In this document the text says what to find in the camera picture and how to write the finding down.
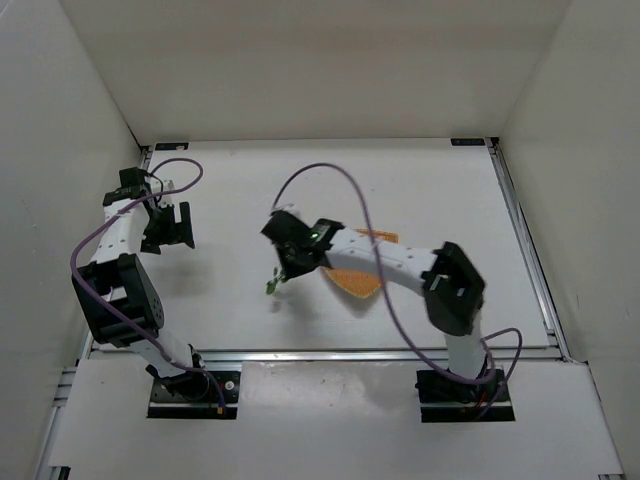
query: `white panel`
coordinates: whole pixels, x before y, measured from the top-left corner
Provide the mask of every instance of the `white panel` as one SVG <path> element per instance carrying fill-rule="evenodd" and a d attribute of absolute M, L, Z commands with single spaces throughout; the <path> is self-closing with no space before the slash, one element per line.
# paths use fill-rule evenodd
<path fill-rule="evenodd" d="M 452 147 L 447 139 L 204 142 L 186 152 L 155 152 L 152 165 L 176 154 L 206 170 L 199 185 L 173 199 L 191 203 L 196 249 L 164 247 L 161 256 L 144 255 L 143 263 L 167 327 L 196 348 L 405 347 L 379 294 L 359 300 L 321 271 L 291 281 L 274 297 L 265 294 L 278 261 L 260 230 L 287 177 L 317 161 L 339 163 L 358 179 L 374 228 L 398 233 L 406 246 L 460 244 L 487 282 L 485 333 L 515 325 L 527 345 L 548 345 L 486 147 Z M 193 166 L 173 163 L 158 175 L 184 185 L 195 173 Z M 364 227 L 355 193 L 333 171 L 301 176 L 282 202 L 294 202 L 308 223 L 326 217 Z M 389 288 L 412 338 L 444 348 L 424 300 L 398 285 Z M 493 344 L 513 346 L 516 338 Z"/>
<path fill-rule="evenodd" d="M 63 0 L 141 142 L 500 131 L 568 0 Z"/>
<path fill-rule="evenodd" d="M 133 356 L 81 362 L 52 465 L 71 480 L 585 480 L 620 473 L 589 370 L 518 366 L 515 422 L 422 424 L 419 364 L 245 364 L 235 421 L 147 419 Z"/>
<path fill-rule="evenodd" d="M 640 478 L 640 3 L 573 2 L 504 134 L 574 356 Z"/>
<path fill-rule="evenodd" d="M 58 2 L 5 6 L 0 65 L 0 478 L 17 479 L 82 341 L 69 255 L 137 154 Z"/>

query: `white wall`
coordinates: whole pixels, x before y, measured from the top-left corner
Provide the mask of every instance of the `white wall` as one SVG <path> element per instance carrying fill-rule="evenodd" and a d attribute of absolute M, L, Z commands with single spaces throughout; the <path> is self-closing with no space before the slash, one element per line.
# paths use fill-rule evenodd
<path fill-rule="evenodd" d="M 21 479 L 82 340 L 69 254 L 138 153 L 58 2 L 0 9 L 0 478 Z"/>
<path fill-rule="evenodd" d="M 63 0 L 142 143 L 495 135 L 568 0 Z"/>
<path fill-rule="evenodd" d="M 640 478 L 640 3 L 574 0 L 502 135 L 571 352 Z"/>

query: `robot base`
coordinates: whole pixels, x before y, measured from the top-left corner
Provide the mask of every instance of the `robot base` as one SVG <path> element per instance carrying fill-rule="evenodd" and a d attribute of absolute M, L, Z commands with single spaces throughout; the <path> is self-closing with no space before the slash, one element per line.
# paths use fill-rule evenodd
<path fill-rule="evenodd" d="M 227 406 L 224 413 L 218 408 L 218 392 L 213 385 L 198 397 L 186 398 L 179 393 L 170 393 L 160 380 L 154 379 L 147 418 L 235 420 L 238 416 L 241 373 L 237 371 L 211 371 L 210 373 L 222 388 Z"/>
<path fill-rule="evenodd" d="M 475 421 L 486 403 L 493 398 L 504 379 L 504 371 L 496 369 L 496 378 L 486 385 L 462 385 L 444 378 L 433 370 L 417 373 L 418 396 L 422 423 Z M 489 410 L 477 421 L 515 421 L 509 387 L 506 386 Z"/>

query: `orange object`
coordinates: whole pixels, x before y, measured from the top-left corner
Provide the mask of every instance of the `orange object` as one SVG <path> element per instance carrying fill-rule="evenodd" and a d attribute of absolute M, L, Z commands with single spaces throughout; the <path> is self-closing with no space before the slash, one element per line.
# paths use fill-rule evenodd
<path fill-rule="evenodd" d="M 359 228 L 356 231 L 365 235 L 367 234 L 366 228 Z M 378 230 L 374 230 L 373 234 L 376 238 L 381 238 L 387 242 L 398 243 L 397 233 L 379 232 Z M 333 283 L 338 285 L 345 292 L 349 292 L 351 295 L 358 298 L 370 297 L 381 287 L 380 279 L 376 275 L 342 269 L 332 270 L 325 268 L 324 271 Z"/>

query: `white floor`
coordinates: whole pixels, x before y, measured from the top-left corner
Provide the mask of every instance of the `white floor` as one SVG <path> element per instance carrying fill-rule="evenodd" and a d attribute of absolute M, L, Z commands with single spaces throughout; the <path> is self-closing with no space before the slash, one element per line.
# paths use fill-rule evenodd
<path fill-rule="evenodd" d="M 260 235 L 273 198 L 287 177 L 311 162 L 335 162 L 359 181 L 374 227 L 400 243 L 436 248 L 457 242 L 487 282 L 483 331 L 517 326 L 525 345 L 545 346 L 543 318 L 486 147 L 452 147 L 448 139 L 191 143 L 155 152 L 151 165 L 173 156 L 201 162 L 205 177 L 174 198 L 191 203 L 196 249 L 163 247 L 143 263 L 160 294 L 166 325 L 198 349 L 304 350 L 404 348 L 379 295 L 357 300 L 320 271 L 265 294 L 276 255 Z M 196 171 L 171 164 L 158 175 L 184 185 Z M 283 198 L 303 219 L 364 226 L 350 185 L 314 170 Z M 443 348 L 424 302 L 391 285 L 402 322 L 425 348 Z M 515 338 L 493 345 L 512 346 Z"/>
<path fill-rule="evenodd" d="M 515 422 L 422 424 L 419 363 L 245 363 L 235 421 L 145 418 L 143 360 L 80 363 L 50 459 L 70 480 L 597 480 L 621 473 L 587 367 L 522 362 Z"/>

